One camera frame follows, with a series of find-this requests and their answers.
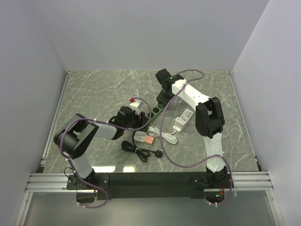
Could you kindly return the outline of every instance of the white adapter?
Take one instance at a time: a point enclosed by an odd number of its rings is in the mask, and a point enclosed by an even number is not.
[[[186,109],[180,117],[176,117],[173,125],[174,130],[180,132],[192,115],[193,111]]]
[[[140,108],[142,107],[143,102],[141,100],[135,100],[130,103],[129,107],[136,112],[136,114],[140,114]]]

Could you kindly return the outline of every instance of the power plug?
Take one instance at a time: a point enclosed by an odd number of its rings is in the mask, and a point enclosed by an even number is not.
[[[176,117],[173,125],[174,130],[180,132],[192,115],[193,111],[186,109],[180,117]]]

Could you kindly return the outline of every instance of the black power cord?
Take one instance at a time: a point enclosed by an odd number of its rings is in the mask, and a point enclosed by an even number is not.
[[[135,133],[136,133],[136,131],[134,131],[134,133],[132,135],[133,144],[131,144],[130,142],[128,142],[126,140],[122,141],[121,149],[123,151],[136,153],[138,155],[139,159],[143,162],[147,162],[147,158],[150,157],[151,152],[154,153],[157,158],[161,158],[163,156],[163,152],[159,151],[159,150],[151,151],[148,149],[138,148],[136,146],[135,140],[134,140]]]

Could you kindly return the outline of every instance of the table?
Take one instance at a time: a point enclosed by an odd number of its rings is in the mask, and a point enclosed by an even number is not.
[[[178,71],[169,70],[171,74]],[[157,105],[156,97],[161,91],[155,74],[157,70],[113,70],[113,71],[71,71],[63,89],[63,98],[59,105],[51,144],[47,149],[45,173],[62,173],[68,162],[60,155],[58,147],[53,143],[54,134],[74,114],[80,113],[87,118],[107,121],[116,115],[119,108],[129,104],[131,97],[142,97],[151,107]],[[234,171],[258,171],[257,159],[246,129],[243,115],[233,87],[229,71],[204,71],[203,80],[191,83],[193,87],[210,97],[218,97],[221,101],[225,117],[222,134],[224,157]],[[200,76],[197,72],[183,73],[187,79]],[[175,118],[191,107],[177,98],[169,107],[163,126],[164,132],[171,132]],[[161,117],[154,120],[151,126],[159,127]],[[182,165],[191,165],[206,157],[203,138],[195,128],[194,117],[178,134],[176,145],[165,142],[169,156]],[[156,158],[154,155],[143,163],[134,153],[121,150],[123,140],[131,141],[132,132],[125,131],[118,140],[94,138],[86,154],[96,172],[178,172],[205,171],[206,164],[194,168],[179,168],[171,164],[167,158]],[[152,146],[139,143],[139,147],[161,150],[159,139]]]

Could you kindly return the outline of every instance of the metal frame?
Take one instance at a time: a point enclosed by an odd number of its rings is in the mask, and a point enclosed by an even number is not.
[[[66,84],[71,71],[66,72],[66,78],[63,84],[62,92],[59,98],[58,106],[51,125],[49,136],[45,145],[43,158],[40,166],[44,166],[47,160],[49,146],[51,144],[52,135],[57,123],[57,116],[61,107]],[[277,204],[275,193],[268,172],[233,172],[234,193],[236,191],[266,191],[271,211],[277,226],[284,226],[281,211]],[[28,208],[31,203],[33,193],[75,193],[85,192],[93,193],[93,190],[67,190],[66,185],[68,178],[63,173],[32,173],[29,177],[24,197],[21,202],[19,213],[16,217],[15,226],[22,226],[25,222]],[[217,191],[217,189],[204,189],[205,192]]]

